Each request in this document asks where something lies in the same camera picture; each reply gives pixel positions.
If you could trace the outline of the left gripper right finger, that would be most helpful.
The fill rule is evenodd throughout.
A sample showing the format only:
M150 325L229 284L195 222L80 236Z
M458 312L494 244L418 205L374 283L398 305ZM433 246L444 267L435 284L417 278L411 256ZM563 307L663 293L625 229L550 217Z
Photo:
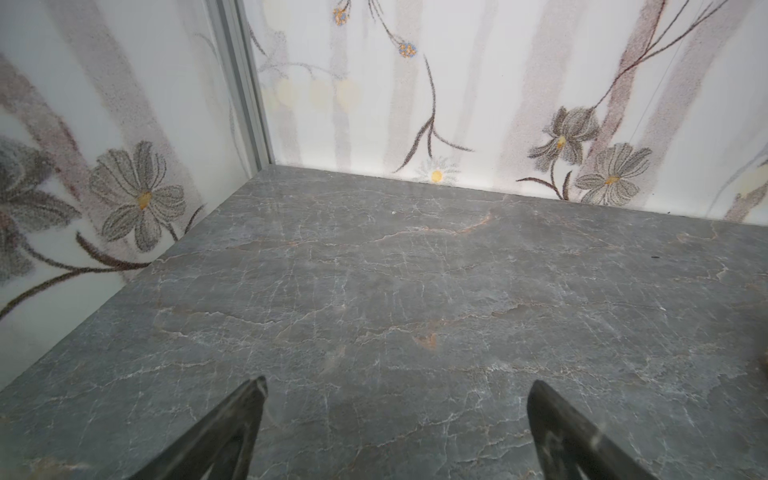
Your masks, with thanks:
M654 478L546 382L533 382L526 411L544 478Z

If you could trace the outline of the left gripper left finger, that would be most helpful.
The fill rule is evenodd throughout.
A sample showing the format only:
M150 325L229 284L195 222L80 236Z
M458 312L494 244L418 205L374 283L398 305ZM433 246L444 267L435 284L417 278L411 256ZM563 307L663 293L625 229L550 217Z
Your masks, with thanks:
M245 479L268 397L264 376L248 380L134 479Z

